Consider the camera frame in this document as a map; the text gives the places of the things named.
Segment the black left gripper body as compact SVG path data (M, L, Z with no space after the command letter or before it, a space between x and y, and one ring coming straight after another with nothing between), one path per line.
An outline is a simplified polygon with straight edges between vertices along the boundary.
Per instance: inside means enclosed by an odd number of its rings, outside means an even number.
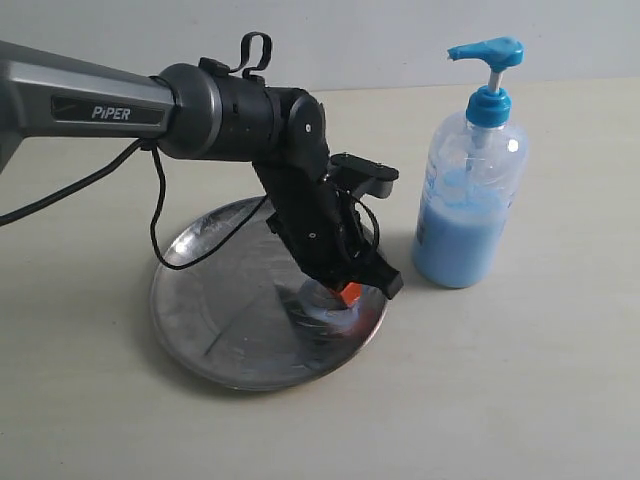
M400 271L379 250L377 217L351 192L303 174L267 174L265 192L269 228L307 276L335 294L361 284L392 299L402 289Z

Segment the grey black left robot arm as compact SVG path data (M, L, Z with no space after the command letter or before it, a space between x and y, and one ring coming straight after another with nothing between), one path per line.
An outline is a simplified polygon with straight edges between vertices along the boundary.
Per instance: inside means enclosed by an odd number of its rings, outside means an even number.
M400 272L360 217L365 195L386 198L396 169L332 154L322 104L309 92L270 87L273 49L249 61L243 36L230 67L202 58L145 77L13 43L1 46L1 159L31 137L126 138L154 157L250 163L273 207L267 223L301 271L331 291L358 283L394 297Z

